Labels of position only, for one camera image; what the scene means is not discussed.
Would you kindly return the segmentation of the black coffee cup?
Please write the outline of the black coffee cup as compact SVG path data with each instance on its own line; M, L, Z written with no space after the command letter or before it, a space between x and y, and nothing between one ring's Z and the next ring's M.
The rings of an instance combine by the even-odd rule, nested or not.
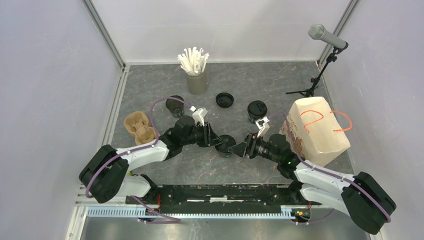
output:
M254 100L247 106L248 120L255 123L256 120L262 119L266 116L268 108L261 100Z
M219 138L221 139L221 143L215 146L215 150L222 158L229 158L232 155L229 148L235 146L236 141L228 134L220 135Z

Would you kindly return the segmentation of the brown cardboard cup carrier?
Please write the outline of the brown cardboard cup carrier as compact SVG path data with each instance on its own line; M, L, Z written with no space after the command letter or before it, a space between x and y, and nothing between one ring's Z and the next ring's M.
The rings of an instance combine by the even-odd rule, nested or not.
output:
M134 137L137 146L150 143L158 138L150 119L142 111L129 114L123 124L128 133Z

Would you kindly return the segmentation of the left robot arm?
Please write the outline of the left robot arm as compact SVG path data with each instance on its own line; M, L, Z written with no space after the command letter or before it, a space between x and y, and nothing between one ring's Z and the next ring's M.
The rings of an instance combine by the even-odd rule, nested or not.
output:
M146 176L130 175L134 169L177 156L184 146L210 148L222 144L210 123L196 123L191 116L181 117L158 140L128 148L103 145L79 174L87 198L104 204L117 197L137 196L145 204L153 203L157 190Z

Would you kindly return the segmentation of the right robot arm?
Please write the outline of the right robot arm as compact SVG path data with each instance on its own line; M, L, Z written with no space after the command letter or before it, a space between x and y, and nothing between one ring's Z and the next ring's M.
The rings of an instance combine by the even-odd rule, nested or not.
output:
M347 174L313 164L291 149L286 136L273 134L268 140L255 134L228 149L241 157L262 157L277 164L277 170L295 183L289 199L295 204L315 202L349 216L365 232L375 235L391 222L397 205L368 173Z

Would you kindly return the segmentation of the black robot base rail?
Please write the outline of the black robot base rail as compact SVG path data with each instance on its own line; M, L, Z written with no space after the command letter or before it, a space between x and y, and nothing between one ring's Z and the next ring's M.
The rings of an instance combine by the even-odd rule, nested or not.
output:
M280 214L281 207L317 205L289 184L164 184L150 189L141 201L160 213L202 217L262 217Z

